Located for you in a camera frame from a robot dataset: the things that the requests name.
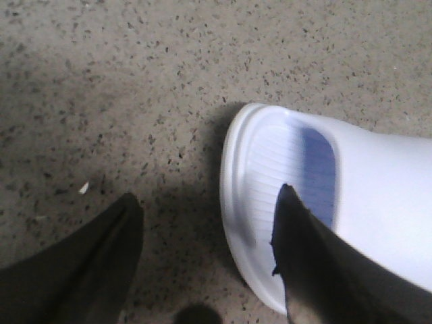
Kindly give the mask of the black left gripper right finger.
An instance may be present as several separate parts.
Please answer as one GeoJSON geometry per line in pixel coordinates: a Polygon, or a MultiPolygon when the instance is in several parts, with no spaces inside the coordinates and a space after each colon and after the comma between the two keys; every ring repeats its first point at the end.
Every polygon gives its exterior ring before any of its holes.
{"type": "Polygon", "coordinates": [[[284,184],[271,247],[288,323],[430,323],[431,293],[368,259],[284,184]]]}

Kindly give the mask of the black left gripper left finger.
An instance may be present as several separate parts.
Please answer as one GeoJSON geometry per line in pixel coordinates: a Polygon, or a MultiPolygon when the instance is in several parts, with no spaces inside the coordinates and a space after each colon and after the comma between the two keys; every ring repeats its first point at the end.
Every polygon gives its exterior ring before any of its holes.
{"type": "Polygon", "coordinates": [[[117,323],[143,245],[131,193],[72,235],[1,270],[2,323],[117,323]]]}

